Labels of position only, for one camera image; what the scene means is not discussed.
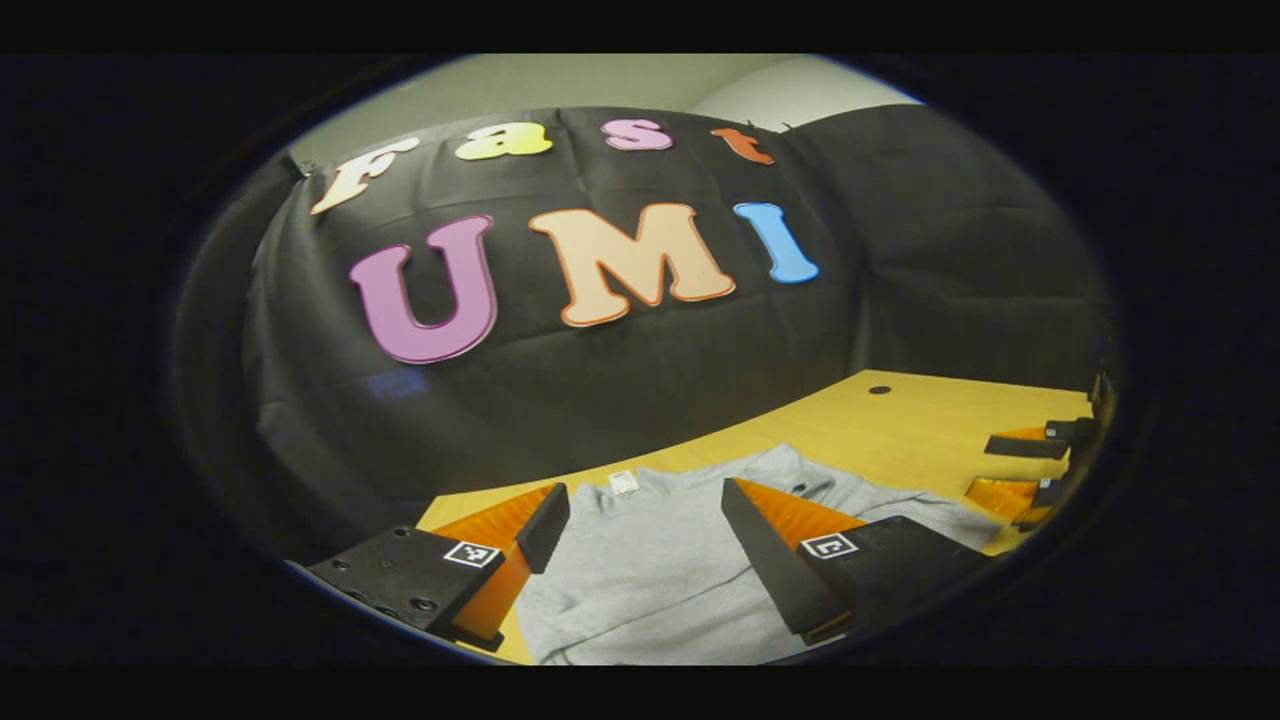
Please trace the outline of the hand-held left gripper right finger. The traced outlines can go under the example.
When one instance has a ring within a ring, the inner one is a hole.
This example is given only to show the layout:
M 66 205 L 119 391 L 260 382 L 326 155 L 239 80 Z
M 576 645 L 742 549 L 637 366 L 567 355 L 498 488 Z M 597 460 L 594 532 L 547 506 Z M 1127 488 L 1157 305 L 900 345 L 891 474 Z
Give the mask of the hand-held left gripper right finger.
M 721 511 L 783 624 L 805 644 L 901 626 L 991 557 L 913 519 L 865 521 L 739 477 Z

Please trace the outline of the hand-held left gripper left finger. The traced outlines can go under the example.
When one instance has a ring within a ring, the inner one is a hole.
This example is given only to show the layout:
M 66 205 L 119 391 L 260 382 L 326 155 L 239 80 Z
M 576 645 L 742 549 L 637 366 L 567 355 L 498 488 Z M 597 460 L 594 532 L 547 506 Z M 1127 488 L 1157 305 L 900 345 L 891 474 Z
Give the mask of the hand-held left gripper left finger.
M 503 621 L 547 570 L 568 520 L 568 491 L 556 483 L 434 530 L 393 527 L 308 574 L 417 632 L 495 651 Z

